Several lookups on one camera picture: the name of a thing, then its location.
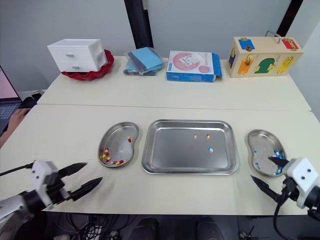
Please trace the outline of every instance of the white drawer organizer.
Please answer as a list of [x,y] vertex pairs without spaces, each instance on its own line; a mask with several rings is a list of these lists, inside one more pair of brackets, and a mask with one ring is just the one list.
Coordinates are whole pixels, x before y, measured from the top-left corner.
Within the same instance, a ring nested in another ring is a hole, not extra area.
[[60,72],[97,72],[108,62],[100,39],[62,39],[47,47]]

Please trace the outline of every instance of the laptop keyboard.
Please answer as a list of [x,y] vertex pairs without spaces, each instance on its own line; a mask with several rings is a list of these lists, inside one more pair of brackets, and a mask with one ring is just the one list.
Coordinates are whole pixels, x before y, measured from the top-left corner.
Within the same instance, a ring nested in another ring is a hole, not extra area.
[[0,120],[7,120],[11,117],[12,113],[18,107],[17,104],[10,104],[10,105],[2,105],[0,106]]

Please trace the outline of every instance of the white table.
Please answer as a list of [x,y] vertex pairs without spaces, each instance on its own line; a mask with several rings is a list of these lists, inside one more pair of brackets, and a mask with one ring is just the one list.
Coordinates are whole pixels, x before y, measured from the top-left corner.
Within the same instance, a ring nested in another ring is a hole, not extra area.
[[113,69],[103,78],[78,81],[59,75],[38,104],[97,105],[234,110],[310,111],[289,75],[230,78],[221,61],[223,79],[214,83],[166,79],[165,67],[157,76],[123,74],[127,59],[116,56]]
[[[141,166],[148,126],[158,119],[223,120],[234,131],[240,167],[232,175],[149,174]],[[112,125],[132,121],[140,134],[132,162],[108,169],[97,160],[99,142]],[[53,161],[58,168],[88,162],[78,173],[64,178],[66,188],[102,176],[90,194],[68,201],[54,211],[114,214],[272,215],[276,203],[261,192],[250,175],[267,181],[280,192],[283,177],[265,178],[251,170],[245,138],[264,129],[281,141],[287,157],[308,157],[320,172],[320,124],[312,112],[208,110],[150,107],[37,105],[0,150],[0,172],[33,160]],[[32,190],[30,170],[1,177],[0,196]],[[305,215],[288,200],[282,215]]]

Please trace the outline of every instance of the laptop screen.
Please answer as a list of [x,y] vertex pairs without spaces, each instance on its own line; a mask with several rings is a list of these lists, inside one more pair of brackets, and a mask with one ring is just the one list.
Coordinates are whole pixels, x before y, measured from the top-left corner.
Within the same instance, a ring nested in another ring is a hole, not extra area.
[[14,100],[19,100],[19,96],[0,67],[0,101],[6,102]]

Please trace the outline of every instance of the folded towel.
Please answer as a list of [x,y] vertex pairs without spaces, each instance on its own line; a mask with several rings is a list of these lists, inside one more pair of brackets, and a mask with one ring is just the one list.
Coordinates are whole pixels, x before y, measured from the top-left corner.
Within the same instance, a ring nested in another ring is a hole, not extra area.
[[[123,70],[124,74],[127,75],[141,75],[138,70],[136,69],[136,67],[134,66],[133,62],[131,59],[128,60],[124,70]],[[153,71],[147,71],[144,72],[143,75],[144,76],[155,76],[157,73],[157,71],[153,70]]]
[[128,53],[128,56],[140,74],[157,71],[164,65],[160,56],[150,47],[131,51]]

